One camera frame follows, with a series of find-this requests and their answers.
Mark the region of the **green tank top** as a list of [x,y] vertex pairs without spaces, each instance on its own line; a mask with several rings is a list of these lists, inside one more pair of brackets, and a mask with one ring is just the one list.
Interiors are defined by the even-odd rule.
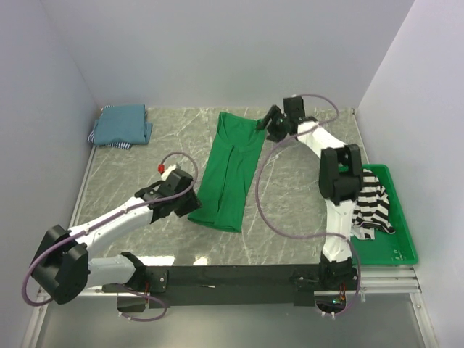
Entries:
[[240,233],[247,196],[266,133],[258,121],[221,112],[197,196],[202,206],[188,215],[197,225]]

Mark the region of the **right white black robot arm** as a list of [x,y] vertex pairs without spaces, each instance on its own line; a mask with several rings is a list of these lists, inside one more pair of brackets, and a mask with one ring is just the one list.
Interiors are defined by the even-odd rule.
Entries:
[[361,152],[357,144],[346,144],[323,127],[334,118],[318,121],[307,116],[305,96],[283,99],[282,109],[271,106],[256,129],[266,130],[268,140],[277,146],[294,138],[319,159],[318,188],[326,203],[326,232],[318,282],[326,289],[335,289],[356,275],[350,241],[352,214],[363,188]]

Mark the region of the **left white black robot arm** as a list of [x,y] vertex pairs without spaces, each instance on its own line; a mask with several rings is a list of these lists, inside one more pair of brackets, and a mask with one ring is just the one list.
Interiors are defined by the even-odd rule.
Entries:
[[50,228],[30,265],[31,277],[60,305],[92,286],[118,284],[128,291],[143,291],[150,280],[139,258],[130,252],[105,258],[97,254],[138,228],[170,214],[182,217],[199,209],[193,185],[193,176],[171,166],[159,181],[112,211],[69,229]]

